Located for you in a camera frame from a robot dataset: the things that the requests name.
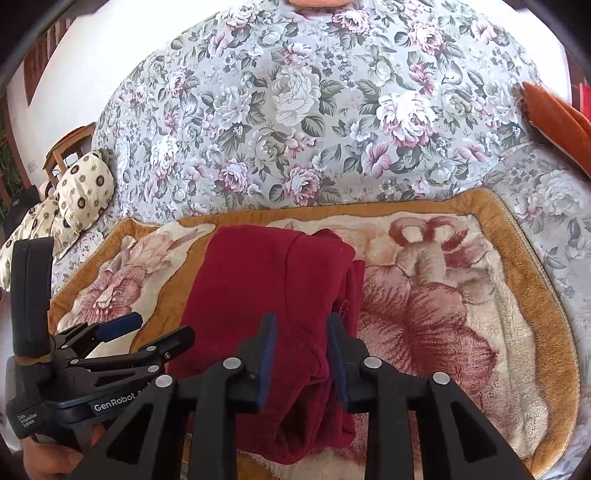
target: floral bedspread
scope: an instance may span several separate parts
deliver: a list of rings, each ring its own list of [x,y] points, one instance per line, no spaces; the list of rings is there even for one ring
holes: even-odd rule
[[[554,154],[522,148],[523,81],[539,83],[524,49],[455,0],[314,13],[263,0],[221,12],[153,52],[111,97],[93,147],[116,192],[55,264],[54,289],[120,218],[443,200],[483,184],[521,220],[573,322],[584,390],[581,429],[553,469],[564,475],[591,441],[591,192]]]
[[[518,221],[569,317],[579,356],[579,418],[544,479],[570,476],[591,445],[591,184],[560,152],[527,145],[483,178]]]

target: screw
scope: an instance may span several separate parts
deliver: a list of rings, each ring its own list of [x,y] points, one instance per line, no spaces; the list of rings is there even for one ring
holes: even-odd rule
[[[433,374],[433,381],[440,385],[447,385],[449,383],[449,375],[445,372],[435,372]]]
[[[173,384],[173,378],[170,375],[160,375],[156,379],[156,386],[166,388]]]
[[[224,368],[226,368],[228,370],[234,370],[235,368],[238,368],[241,364],[242,364],[242,361],[239,358],[236,358],[235,356],[231,356],[230,358],[226,358],[223,361]]]
[[[369,356],[363,360],[363,364],[367,368],[379,368],[382,366],[382,361],[376,356]]]

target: fleece blanket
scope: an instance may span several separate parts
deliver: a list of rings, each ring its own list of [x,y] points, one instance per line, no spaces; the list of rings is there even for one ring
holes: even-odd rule
[[[103,354],[134,350],[174,329],[212,232],[239,223],[332,230],[368,265],[359,336],[371,354],[412,374],[447,371],[535,476],[560,457],[579,399],[569,324],[521,230],[488,190],[445,202],[231,212],[162,227],[128,219],[56,295],[50,327],[139,311],[139,333],[104,344]],[[152,247],[138,247],[144,244]],[[138,282],[139,272],[148,281]],[[392,314],[400,308],[405,315]],[[361,480],[366,424],[356,418],[348,448],[291,466],[241,455],[241,477]]]

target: red object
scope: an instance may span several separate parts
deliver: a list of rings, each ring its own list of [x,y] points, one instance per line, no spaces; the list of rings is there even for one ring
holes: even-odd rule
[[[353,418],[332,388],[326,351],[330,312],[345,314],[347,332],[356,334],[365,263],[354,257],[329,230],[306,235],[238,225],[212,238],[181,321],[195,330],[195,344],[170,372],[203,373],[254,335],[264,313],[276,315],[269,397],[261,414],[237,416],[238,449],[291,464],[355,437]]]
[[[581,95],[581,113],[591,121],[591,87],[584,83],[579,84]]]

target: black handle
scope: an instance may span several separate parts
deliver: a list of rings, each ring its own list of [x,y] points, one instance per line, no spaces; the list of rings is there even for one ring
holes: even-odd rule
[[[51,298],[53,237],[19,240],[11,267],[12,347],[20,357],[51,353],[47,311]]]

